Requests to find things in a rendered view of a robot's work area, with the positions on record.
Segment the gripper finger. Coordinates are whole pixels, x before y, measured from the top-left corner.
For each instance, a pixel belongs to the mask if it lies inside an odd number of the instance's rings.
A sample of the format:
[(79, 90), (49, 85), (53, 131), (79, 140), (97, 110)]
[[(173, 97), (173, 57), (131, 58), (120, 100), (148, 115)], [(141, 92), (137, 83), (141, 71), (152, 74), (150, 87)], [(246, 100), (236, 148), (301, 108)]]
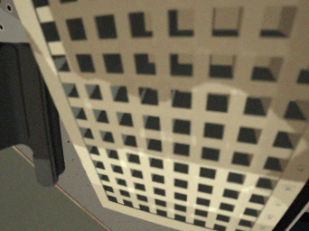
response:
[(0, 42), (0, 151), (33, 151), (37, 182), (55, 186), (65, 171), (60, 118), (29, 42)]

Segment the beige well plate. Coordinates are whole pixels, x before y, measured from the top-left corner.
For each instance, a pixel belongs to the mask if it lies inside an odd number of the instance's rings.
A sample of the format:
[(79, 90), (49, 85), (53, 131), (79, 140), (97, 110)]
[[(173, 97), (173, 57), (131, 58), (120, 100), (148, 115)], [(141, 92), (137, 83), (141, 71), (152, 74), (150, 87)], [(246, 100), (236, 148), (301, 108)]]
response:
[(102, 207), (273, 230), (309, 179), (309, 0), (13, 1)]

